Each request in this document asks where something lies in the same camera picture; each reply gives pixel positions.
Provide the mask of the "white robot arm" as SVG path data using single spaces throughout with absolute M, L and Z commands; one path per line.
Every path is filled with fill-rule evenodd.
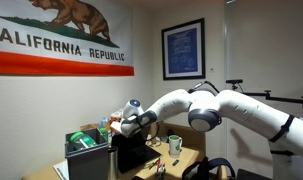
M 223 90 L 216 95 L 208 91 L 172 91 L 145 111 L 124 110 L 120 132 L 130 137 L 145 126 L 183 112 L 196 131 L 208 132 L 226 117 L 263 136 L 272 154 L 273 180 L 303 180 L 303 118 L 236 91 Z

